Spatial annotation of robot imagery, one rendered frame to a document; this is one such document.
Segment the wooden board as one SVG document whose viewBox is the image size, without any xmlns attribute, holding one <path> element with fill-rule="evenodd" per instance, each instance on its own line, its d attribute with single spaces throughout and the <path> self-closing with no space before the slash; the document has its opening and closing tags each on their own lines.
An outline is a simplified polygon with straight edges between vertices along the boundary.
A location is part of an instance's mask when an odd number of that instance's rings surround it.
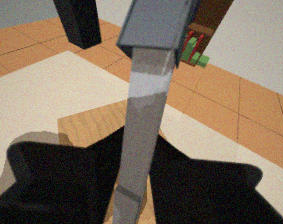
<svg viewBox="0 0 283 224">
<path fill-rule="evenodd" d="M 86 148 L 125 125 L 127 100 L 83 111 L 57 119 L 59 145 Z M 114 189 L 118 185 L 119 173 L 109 201 L 103 224 L 113 222 Z M 150 178 L 136 224 L 156 224 Z"/>
</svg>

